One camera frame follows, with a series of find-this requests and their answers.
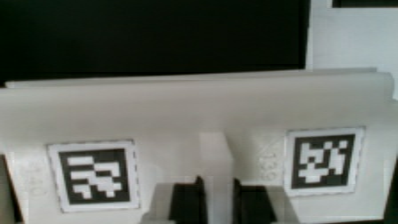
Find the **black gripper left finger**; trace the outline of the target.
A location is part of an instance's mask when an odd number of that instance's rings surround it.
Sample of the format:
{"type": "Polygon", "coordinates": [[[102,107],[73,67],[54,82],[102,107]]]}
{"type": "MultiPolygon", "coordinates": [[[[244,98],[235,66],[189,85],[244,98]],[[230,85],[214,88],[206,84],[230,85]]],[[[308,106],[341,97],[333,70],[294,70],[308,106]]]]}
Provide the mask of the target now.
{"type": "Polygon", "coordinates": [[[205,181],[198,177],[192,183],[173,187],[169,219],[176,224],[208,224],[205,181]]]}

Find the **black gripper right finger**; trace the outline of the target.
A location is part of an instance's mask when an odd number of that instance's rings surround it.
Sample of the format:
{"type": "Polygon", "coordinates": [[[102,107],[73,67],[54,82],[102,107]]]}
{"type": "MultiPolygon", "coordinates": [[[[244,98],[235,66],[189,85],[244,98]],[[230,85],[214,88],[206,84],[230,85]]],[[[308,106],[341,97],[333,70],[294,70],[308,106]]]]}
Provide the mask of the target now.
{"type": "Polygon", "coordinates": [[[276,212],[267,188],[233,180],[233,224],[272,224],[276,212]]]}

